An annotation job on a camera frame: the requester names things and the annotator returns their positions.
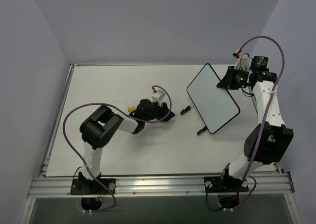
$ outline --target gray wall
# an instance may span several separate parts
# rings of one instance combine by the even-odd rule
[[[280,0],[262,33],[276,39],[285,53],[278,96],[282,117],[294,129],[294,140],[282,164],[291,171],[305,224],[316,222],[315,9],[315,0]],[[270,69],[279,72],[280,53],[273,43],[259,40],[252,52],[256,54],[270,57]]]
[[[36,0],[70,62],[212,63],[234,61],[277,1]]]
[[[69,65],[34,0],[0,0],[0,223],[39,175]]]

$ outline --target small black object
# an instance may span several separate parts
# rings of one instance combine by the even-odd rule
[[[217,88],[237,90],[247,86],[248,72],[229,66],[225,76],[217,84]]]
[[[110,183],[116,184],[115,179],[101,178],[101,175],[97,179],[104,184],[105,187],[109,187]],[[95,180],[86,179],[81,172],[79,172],[78,179],[73,179],[70,194],[71,195],[90,195],[90,194],[100,194],[104,188],[97,183]]]
[[[190,111],[190,110],[191,110],[191,106],[188,105],[187,108],[181,110],[180,115],[184,115],[185,113],[187,113],[187,112]]]
[[[100,198],[82,198],[81,206],[86,211],[96,211],[102,206],[102,202]]]
[[[158,102],[151,102],[148,99],[142,99],[139,102],[139,105],[136,108],[136,111],[134,115],[132,115],[134,118],[142,119],[146,121],[150,121],[153,119],[162,119],[164,116],[167,115],[169,109],[168,105],[163,102],[162,106],[158,104]],[[172,119],[174,116],[176,116],[172,111],[170,111],[167,118],[165,118],[162,122],[167,122],[170,119]]]
[[[237,54],[237,53],[233,53],[233,56],[235,57],[235,58],[239,58],[239,55]]]
[[[201,133],[205,132],[207,130],[207,126],[205,126],[204,128],[202,128],[201,130],[199,130],[197,132],[197,135],[200,135]]]
[[[254,88],[257,82],[269,81],[275,83],[277,80],[277,74],[266,70],[253,70],[249,76],[249,86],[251,89]]]
[[[254,71],[254,70],[268,71],[267,69],[268,60],[269,58],[264,57],[264,56],[254,56],[251,61],[251,65],[249,69],[251,71]]]
[[[240,201],[238,195],[218,196],[217,199],[223,208],[234,208],[239,205]]]

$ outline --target white tabletop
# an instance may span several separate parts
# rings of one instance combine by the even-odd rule
[[[228,65],[212,65],[223,77]],[[167,123],[146,124],[137,135],[117,131],[104,147],[101,161],[103,175],[156,175],[220,173],[243,153],[247,136],[257,125],[257,115],[251,98],[240,90],[231,91],[240,114],[216,134],[197,136],[204,127],[193,108],[184,116],[180,111],[191,104],[186,88],[203,65],[159,66],[79,66],[74,68],[61,123],[53,144],[46,176],[72,176],[81,160],[67,145],[62,122],[73,108],[91,102],[113,104],[127,112],[128,106],[150,98],[152,85],[165,88],[172,99],[176,117]],[[97,108],[78,110],[69,118],[66,132],[75,148],[83,154],[79,127]],[[274,171],[273,165],[259,168]]]

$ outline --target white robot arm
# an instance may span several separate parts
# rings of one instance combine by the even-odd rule
[[[100,162],[103,147],[109,143],[117,130],[138,134],[144,128],[146,121],[157,119],[167,122],[175,116],[169,111],[167,104],[161,101],[164,96],[165,93],[158,90],[152,95],[152,101],[142,99],[136,110],[130,113],[130,117],[101,105],[81,124],[81,138],[84,141],[83,157],[87,165],[84,164],[79,172],[80,186],[87,192],[95,193],[94,188],[98,185],[93,176],[97,179],[101,177]]]
[[[272,87],[273,82],[263,81],[257,82],[252,90],[257,103],[258,124],[261,124],[262,122],[263,114],[267,107]],[[275,95],[273,96],[272,103],[269,107],[266,122],[268,122],[271,126],[276,127],[281,127],[281,125],[285,125],[278,106],[277,90],[275,90]],[[248,157],[245,156],[245,154],[242,154],[236,161],[229,164],[229,175],[233,178],[241,180],[243,174],[247,169],[248,164]],[[263,165],[265,164],[263,164],[262,162],[254,161],[248,173],[253,172]]]
[[[269,72],[267,63],[267,57],[255,56],[250,66],[252,72],[248,73],[243,70],[243,66],[240,67],[239,58],[235,67],[230,66],[224,78],[217,85],[218,88],[226,90],[237,90],[247,86],[251,87],[256,99],[258,112],[258,125],[245,141],[244,154],[236,161],[229,163],[222,173],[222,185],[227,190],[236,189],[242,185],[243,177],[247,171],[257,139],[260,139],[259,147],[247,174],[263,165],[279,162],[293,139],[293,130],[287,128],[282,119],[276,88],[272,92],[277,75],[276,73]],[[258,137],[259,128],[271,93],[274,93],[274,96],[265,120],[263,133],[261,137]]]

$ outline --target purple cable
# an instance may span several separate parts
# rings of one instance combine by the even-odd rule
[[[267,104],[267,107],[265,109],[265,112],[263,114],[263,118],[262,118],[262,122],[261,122],[261,125],[260,125],[260,128],[259,128],[259,133],[258,133],[258,138],[257,138],[257,141],[256,141],[256,144],[255,144],[255,147],[253,149],[253,152],[252,152],[252,156],[250,158],[250,161],[249,161],[249,164],[247,166],[247,169],[245,171],[245,173],[243,174],[243,177],[242,177],[242,181],[245,181],[246,180],[246,177],[247,177],[247,174],[249,173],[249,170],[251,168],[251,165],[256,157],[256,154],[257,154],[257,151],[258,151],[258,147],[259,147],[259,144],[260,144],[260,139],[261,139],[261,136],[262,136],[262,132],[263,132],[263,128],[264,128],[264,125],[265,125],[265,121],[266,121],[266,118],[267,118],[267,115],[268,115],[268,111],[269,111],[269,107],[272,103],[272,99],[273,99],[273,96],[274,96],[274,91],[275,91],[275,88],[277,87],[277,84],[283,74],[283,71],[284,71],[284,66],[285,66],[285,58],[284,58],[284,52],[281,48],[281,46],[278,44],[277,41],[275,41],[274,39],[268,37],[268,36],[256,36],[256,37],[253,37],[251,39],[249,39],[248,41],[246,41],[241,47],[240,49],[242,49],[247,43],[249,43],[250,41],[252,40],[255,40],[255,39],[258,39],[258,38],[264,38],[264,39],[268,39],[268,40],[271,40],[273,43],[275,43],[278,47],[278,49],[280,50],[281,52],[281,56],[282,56],[282,67],[281,67],[281,71],[280,71],[280,74],[276,80],[276,82],[274,83],[273,87],[272,87],[272,91],[271,91],[271,95],[270,95],[270,99],[268,101],[268,104]]]
[[[91,170],[90,170],[90,168],[88,167],[88,164],[87,164],[87,162],[85,161],[85,159],[83,158],[83,156],[81,156],[81,154],[75,149],[75,147],[74,147],[74,146],[71,144],[71,142],[69,141],[69,139],[68,139],[68,137],[67,137],[67,134],[66,134],[66,122],[67,122],[68,118],[70,117],[70,115],[71,115],[72,113],[74,113],[75,111],[77,111],[77,110],[79,110],[79,109],[81,109],[81,108],[88,107],[88,106],[91,106],[91,105],[105,105],[105,106],[114,108],[115,110],[117,110],[118,112],[120,112],[120,113],[122,113],[123,115],[127,116],[128,118],[134,119],[134,120],[136,120],[136,121],[144,122],[144,123],[158,123],[158,122],[161,122],[161,121],[163,121],[164,119],[166,119],[166,118],[168,117],[168,115],[170,114],[170,112],[171,112],[171,107],[172,107],[172,102],[171,102],[171,97],[170,97],[170,95],[168,94],[168,92],[167,92],[164,88],[162,88],[162,87],[160,87],[160,86],[157,86],[157,85],[152,86],[152,88],[155,88],[155,87],[162,89],[163,92],[166,93],[166,95],[168,96],[168,99],[169,99],[169,101],[170,101],[170,109],[169,109],[168,113],[167,113],[162,119],[159,119],[159,120],[156,120],[156,121],[146,121],[146,120],[142,120],[142,119],[136,119],[136,118],[130,117],[128,114],[126,114],[125,112],[123,112],[122,110],[120,110],[119,108],[117,108],[116,106],[111,105],[111,104],[107,104],[107,103],[102,103],[102,102],[88,103],[88,104],[80,105],[80,106],[74,108],[73,110],[71,110],[71,111],[66,115],[66,117],[65,117],[65,119],[64,119],[64,122],[63,122],[63,134],[64,134],[64,137],[65,137],[66,142],[68,143],[68,145],[70,146],[70,148],[71,148],[71,149],[79,156],[79,158],[82,160],[82,162],[83,162],[83,164],[85,165],[86,170],[87,170],[87,172],[89,173],[89,175],[91,175],[91,177],[92,177],[99,185],[101,185],[101,187],[103,187],[103,188],[112,196],[112,198],[113,198],[114,204],[112,204],[112,205],[109,206],[109,207],[106,207],[106,208],[102,209],[102,211],[105,211],[105,210],[108,210],[108,209],[113,208],[113,207],[116,205],[117,201],[116,201],[116,199],[115,199],[113,193],[112,193],[104,184],[102,184],[102,183],[91,173]]]

